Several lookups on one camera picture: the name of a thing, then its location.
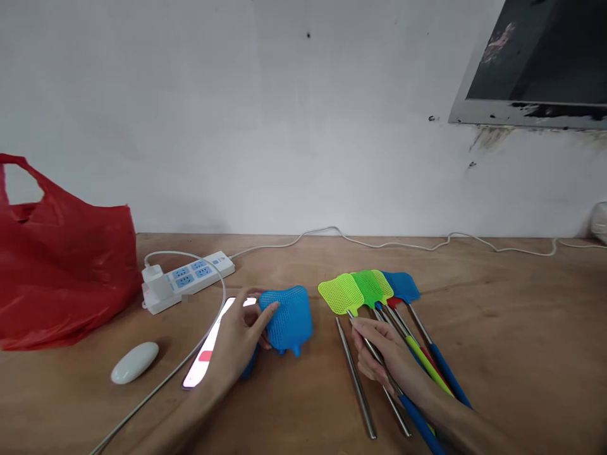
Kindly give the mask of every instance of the black mark on wall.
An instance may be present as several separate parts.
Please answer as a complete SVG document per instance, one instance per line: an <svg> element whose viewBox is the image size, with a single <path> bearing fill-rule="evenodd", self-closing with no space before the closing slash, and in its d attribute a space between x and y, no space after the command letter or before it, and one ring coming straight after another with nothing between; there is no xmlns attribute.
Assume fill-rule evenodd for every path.
<svg viewBox="0 0 607 455"><path fill-rule="evenodd" d="M567 106L564 104L533 104L514 102L512 107L528 111L525 117L555 118L555 117L590 117L601 121L607 117L607 107L598 106Z"/></svg>

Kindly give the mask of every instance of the plastic bag handle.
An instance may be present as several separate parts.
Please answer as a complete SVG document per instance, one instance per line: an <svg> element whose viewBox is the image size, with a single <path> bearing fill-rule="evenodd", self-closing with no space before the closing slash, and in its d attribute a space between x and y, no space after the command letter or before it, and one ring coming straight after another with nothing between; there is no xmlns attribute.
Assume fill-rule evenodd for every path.
<svg viewBox="0 0 607 455"><path fill-rule="evenodd" d="M8 154L0 154L0 204L1 205L10 205L8 200L8 194L6 193L6 175L4 173L4 165L5 164L16 164L24 171L29 173L36 183L44 193L43 199L47 198L50 193L57 193L58 191L61 193L69 194L64 191L60 186L55 185L50 179L42 175L40 172L36 171L24 157L8 155Z"/></svg>

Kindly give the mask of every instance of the phone screen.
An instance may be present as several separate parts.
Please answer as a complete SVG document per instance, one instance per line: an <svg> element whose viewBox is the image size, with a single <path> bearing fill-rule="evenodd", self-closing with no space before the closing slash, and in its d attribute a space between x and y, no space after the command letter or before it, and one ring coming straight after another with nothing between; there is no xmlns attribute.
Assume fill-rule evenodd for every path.
<svg viewBox="0 0 607 455"><path fill-rule="evenodd" d="M209 368L209 361L211 360L211 355L213 354L213 348L215 347L215 340L217 339L217 333L219 332L221 318L226 311L228 311L232 303L234 303L234 300L234 297L230 297L226 300L226 304L223 306L217 322L213 324L213 327L209 332L209 336L207 336L207 339L200 347L200 351L198 351L198 354L196 354L196 358L190 367L190 371L188 371L188 374L185 375L185 379L183 380L182 384L184 389L192 389L196 387L202 378L204 378L204 375ZM243 306L253 305L256 301L257 300L255 298L249 297L245 300Z"/></svg>

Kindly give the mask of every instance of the cable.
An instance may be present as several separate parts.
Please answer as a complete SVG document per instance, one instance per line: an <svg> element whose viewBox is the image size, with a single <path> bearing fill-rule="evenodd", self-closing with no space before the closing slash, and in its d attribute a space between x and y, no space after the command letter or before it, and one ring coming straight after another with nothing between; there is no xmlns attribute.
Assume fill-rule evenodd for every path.
<svg viewBox="0 0 607 455"><path fill-rule="evenodd" d="M217 269L217 267L215 267L215 265L211 264L210 262L204 260L204 258L201 258L200 256L196 256L193 255L191 253L183 253L183 252L174 252L174 251L162 251L162 252L154 252L154 253L149 253L145 258L144 258L144 264L146 267L149 267L150 263L148 262L148 259L151 256L154 255L158 255L158 254L178 254L178 255L184 255L184 256L190 256L199 260L203 260L207 265L211 266L219 275L219 279L221 280L221 287L223 288L223 296L221 298L221 306L219 307L219 311L217 312L217 315L215 316L215 319L213 320L213 322L211 322L211 326L209 327L209 330L207 330L207 332L204 334L204 336L202 337L202 339L199 341L199 343L194 347L194 349L192 350L192 352L190 352L185 359L183 359L181 361L181 363L179 365L177 365L177 367L171 372L169 373L169 375L164 378L164 380L158 384L158 386L152 391L150 392L150 394L145 397L143 399L143 401L141 403L139 403L135 409L133 409L125 418L122 422L120 422L116 428L114 428L105 438L103 441L101 441L99 443L99 445L97 447L95 447L93 449L93 451L89 454L89 455L95 455L96 453L98 453L99 451L101 451L103 448L105 448L105 445L116 435L116 433L118 433L122 427L125 426L125 424L129 421L129 419L134 416L138 410L140 410L143 405L145 403L147 403L151 397L153 397L157 391L159 391L164 384L166 384L167 382L169 382L169 380L175 376L175 374L181 370L182 366L185 365L185 363L192 358L192 356L198 352L198 350L200 349L200 347L202 346L202 343L204 343L204 341L207 339L207 336L209 336L209 332L211 331L211 328L215 325L215 323L217 322L217 319L219 318L219 315L221 314L221 310L223 309L224 305L226 304L226 283L225 281L223 281L223 276L221 276L221 273L219 273L219 270Z"/></svg>
<svg viewBox="0 0 607 455"><path fill-rule="evenodd" d="M368 243L364 243L361 242L359 240L354 240L349 238L348 236L345 236L340 229L337 226L327 226L327 227L323 227L322 229L313 229L311 231L306 231L303 234L301 234L297 239L293 240L291 243L286 243L284 245L261 245L261 246L254 246L252 248L247 248L244 251L241 251L240 253L236 253L232 256L230 256L230 260L243 255L245 253L254 251L254 250L260 250L261 248L286 248L287 246L292 246L295 243L297 243L298 241L300 241L300 239L308 234L312 234L312 233L318 233L318 232L322 232L322 231L327 231L329 229L335 229L341 237L343 237L344 239L346 239L347 241L351 241L353 243L358 243L359 245L362 246L367 246L369 248L384 248L385 246L390 246L390 245L395 245L395 246L406 246L408 248L417 248L420 250L425 250L425 251L429 251L429 252L433 252L434 250L437 250L438 248L440 248L441 246L445 246L445 245L449 245L451 243L451 238L454 235L460 235L460 236L465 236L465 237L470 237L473 239L478 240L481 243L484 243L485 245L491 247L491 249L493 251L495 251L496 253L501 253L501 252L506 252L506 251L515 251L515 252L520 252L520 253L527 253L527 254L531 254L534 256L544 256L544 257L548 257L548 256L554 256L556 253L556 249L557 249L557 243L560 243L563 246L569 246L570 248L602 248L602 249L606 249L607 250L607 246L600 246L600 245L570 245L568 243L563 242L561 239L555 237L552 239L552 251L549 253L538 253L538 252L531 252L531 251L527 251L527 250L521 250L519 248L496 248L494 245L490 244L488 241L483 240L477 236L473 236L470 234L465 234L465 233L460 233L460 232L452 232L448 235L447 240L444 242L439 243L436 246L433 246L432 248L428 248L426 246L419 246L419 245L410 245L408 243L400 243L400 242L387 242L387 243L382 243L381 245L370 245ZM215 325L215 323L217 322L217 319L219 318L219 315L221 314L221 310L223 309L225 303L226 303L226 283L223 280L223 277L221 276L221 273L219 273L219 270L217 269L217 267L215 267L215 265L213 265L212 263L204 260L204 258L201 258L200 256L196 256L194 254L191 253L184 253L184 252L178 252L178 251L159 251L159 252L153 252L153 253L149 253L148 255L145 256L144 258L144 264L146 267L150 266L149 263L149 258L151 256L155 256L155 255L159 255L159 254L177 254L177 255L184 255L184 256L189 256L189 257L193 257L196 258L198 260L203 260L207 265L209 265L210 267L212 267L219 275L219 279L221 280L221 287L223 288L223 296L221 298L221 306L219 307L219 311L217 313L217 315L215 316L215 319L213 320L213 322L211 323L211 327L213 327L213 325ZM181 363L179 365L177 365L177 367L166 377L164 378L164 380L152 391L150 392L150 394L144 398L144 400L139 403L135 409L133 409L125 418L122 422L120 422L116 428L114 428L105 438L103 441L101 441L101 443L95 447L95 449L93 449L93 451L89 454L89 455L95 455L97 454L101 449L103 449L105 447L105 445L116 435L116 433L118 433L122 427L125 426L125 424L129 421L129 419L135 415L135 413L141 409L143 407L143 405L145 403L147 403L151 397L153 397L156 392L158 390L160 390L164 384L166 384L167 382L169 382L169 380L175 376L175 374L182 368L183 365L185 365L185 363L192 358L192 356L198 352L198 350L200 349L200 347L202 346L202 343L204 343L204 341L206 340L207 336L209 335L209 332L211 331L211 327L209 328L209 330L204 334L204 336L202 337L202 339L199 341L199 343L194 347L194 349L192 350L192 352L190 352L185 359L183 359L181 361Z"/></svg>
<svg viewBox="0 0 607 455"><path fill-rule="evenodd" d="M490 246L491 249L493 251L495 251L496 253L501 253L501 252L506 252L506 251L516 251L519 253L526 253L526 254L530 254L533 256L554 256L556 254L556 244L557 242L560 243L563 246L569 246L570 248L602 248L607 250L607 246L601 246L601 245L570 245L568 243L563 242L561 239L559 239L558 237L555 237L552 239L552 251L549 253L538 253L538 252L531 252L531 251L527 251L527 250L521 250L519 248L496 248L495 246L493 246L492 244L490 244L488 241L483 240L482 238L479 238L477 236L473 236L470 234L466 234L466 233L461 233L461 232L452 232L447 236L447 240L444 242L439 243L436 246L433 246L432 248L428 248L426 246L419 246L419 245L410 245L408 243L400 243L400 242L387 242L387 243L382 243L381 245L370 245L368 243L364 243L361 242L359 240L354 240L349 238L348 236L345 236L340 229L337 226L327 226L327 227L323 227L322 229L313 229L311 231L306 231L303 234L301 234L298 238L296 238L295 240L293 240L291 243L286 243L285 245L261 245L261 246L254 246L253 248L247 248L244 251L241 251L240 253L236 253L232 256L230 256L230 259L234 259L235 257L238 257L240 255L243 255L244 253L248 253L254 250L260 250L261 248L285 248L287 246L292 246L295 243L297 243L298 241L300 241L300 239L308 234L312 234L312 233L318 233L318 232L322 232L322 231L327 231L329 229L335 229L337 232L339 232L340 236L345 238L347 241L351 241L354 243L358 243L359 245L362 246L368 246L369 248L384 248L385 246L390 246L390 245L395 245L395 246L406 246L409 248L417 248L419 250L425 250L425 251L429 251L429 252L433 252L434 250L437 250L438 248L440 248L441 246L445 246L445 245L449 245L451 243L451 238L454 235L459 235L459 236L465 236L465 237L470 237L473 239L478 240L481 243L484 243L487 246Z"/></svg>

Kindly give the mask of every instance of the white mouse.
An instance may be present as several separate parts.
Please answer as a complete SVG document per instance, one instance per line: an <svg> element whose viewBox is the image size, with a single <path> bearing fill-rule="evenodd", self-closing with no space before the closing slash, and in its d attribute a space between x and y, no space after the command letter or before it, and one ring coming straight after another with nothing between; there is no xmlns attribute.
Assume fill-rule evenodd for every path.
<svg viewBox="0 0 607 455"><path fill-rule="evenodd" d="M114 384L127 384L147 370L158 355L158 345L151 341L131 349L112 370Z"/></svg>

